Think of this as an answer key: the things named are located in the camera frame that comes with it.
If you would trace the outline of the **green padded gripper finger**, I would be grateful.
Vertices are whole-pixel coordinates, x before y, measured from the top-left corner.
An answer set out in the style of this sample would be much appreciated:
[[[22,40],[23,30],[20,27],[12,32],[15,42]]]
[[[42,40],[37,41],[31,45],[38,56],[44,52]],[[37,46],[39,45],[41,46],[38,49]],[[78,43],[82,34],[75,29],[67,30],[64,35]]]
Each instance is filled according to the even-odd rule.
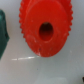
[[[0,10],[0,59],[2,58],[8,41],[9,35],[7,33],[5,13],[3,10]]]

